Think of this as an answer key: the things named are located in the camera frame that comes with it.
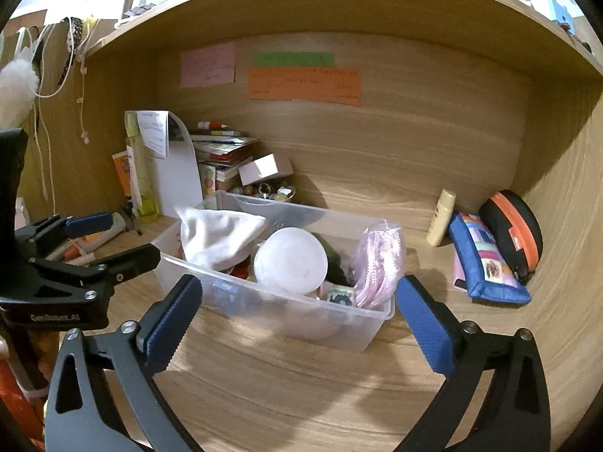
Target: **stack of books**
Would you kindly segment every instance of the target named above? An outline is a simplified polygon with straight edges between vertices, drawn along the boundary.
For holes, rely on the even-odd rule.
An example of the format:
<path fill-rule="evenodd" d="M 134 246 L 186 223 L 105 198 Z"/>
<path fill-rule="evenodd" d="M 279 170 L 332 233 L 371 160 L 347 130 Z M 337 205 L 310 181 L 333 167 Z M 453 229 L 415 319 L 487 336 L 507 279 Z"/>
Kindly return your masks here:
<path fill-rule="evenodd" d="M 197 129 L 189 132 L 197 155 L 203 196 L 239 186 L 239 167 L 253 161 L 251 149 L 257 139 L 213 122 L 200 122 Z"/>

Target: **clear plastic storage box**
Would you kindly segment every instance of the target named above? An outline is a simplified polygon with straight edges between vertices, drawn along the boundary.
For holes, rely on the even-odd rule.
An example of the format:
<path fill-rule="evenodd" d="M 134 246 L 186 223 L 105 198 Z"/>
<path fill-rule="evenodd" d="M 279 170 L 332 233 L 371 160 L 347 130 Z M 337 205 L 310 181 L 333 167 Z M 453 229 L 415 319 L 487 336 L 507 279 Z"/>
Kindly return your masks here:
<path fill-rule="evenodd" d="M 273 202 L 218 191 L 199 208 L 224 209 L 263 215 L 268 227 L 258 241 L 266 240 L 277 229 L 294 226 L 321 234 L 342 256 L 354 254 L 364 230 L 379 219 L 344 214 L 305 205 Z M 153 244 L 161 250 L 155 269 L 164 292 L 170 291 L 185 273 L 203 285 L 203 305 L 224 316 L 244 318 L 251 324 L 275 333 L 307 340 L 342 350 L 363 351 L 385 320 L 394 316 L 394 298 L 377 310 L 360 309 L 320 301 L 306 296 L 282 295 L 234 276 L 204 270 L 177 258 L 180 250 L 180 222 L 165 230 Z"/>

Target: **pink sticky note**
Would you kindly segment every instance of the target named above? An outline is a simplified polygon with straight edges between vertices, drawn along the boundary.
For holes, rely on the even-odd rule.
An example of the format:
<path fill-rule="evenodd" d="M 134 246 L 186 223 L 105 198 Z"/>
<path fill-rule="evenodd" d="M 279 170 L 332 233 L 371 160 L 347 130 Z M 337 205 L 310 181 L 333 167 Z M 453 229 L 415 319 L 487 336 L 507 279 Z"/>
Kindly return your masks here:
<path fill-rule="evenodd" d="M 181 89 L 234 83 L 234 43 L 183 52 L 180 63 Z"/>

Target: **round container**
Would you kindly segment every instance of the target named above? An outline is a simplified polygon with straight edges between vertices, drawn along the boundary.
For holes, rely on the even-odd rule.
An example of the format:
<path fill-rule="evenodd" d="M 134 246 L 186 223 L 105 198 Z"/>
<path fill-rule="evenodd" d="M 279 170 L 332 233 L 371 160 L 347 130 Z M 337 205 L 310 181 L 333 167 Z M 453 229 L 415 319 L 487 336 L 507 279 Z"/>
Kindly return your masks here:
<path fill-rule="evenodd" d="M 327 254 L 300 228 L 283 228 L 261 245 L 253 262 L 257 283 L 291 295 L 316 290 L 327 276 Z"/>

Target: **pink box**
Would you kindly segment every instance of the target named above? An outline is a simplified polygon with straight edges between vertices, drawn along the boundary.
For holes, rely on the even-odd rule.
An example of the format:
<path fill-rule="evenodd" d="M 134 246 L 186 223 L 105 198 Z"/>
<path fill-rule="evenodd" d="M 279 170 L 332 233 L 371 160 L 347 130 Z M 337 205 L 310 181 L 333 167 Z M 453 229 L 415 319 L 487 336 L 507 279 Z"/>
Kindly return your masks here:
<path fill-rule="evenodd" d="M 252 161 L 239 167 L 240 181 L 243 185 L 254 184 L 271 178 L 281 178 L 293 174 L 289 158 L 271 154 L 259 160 Z"/>

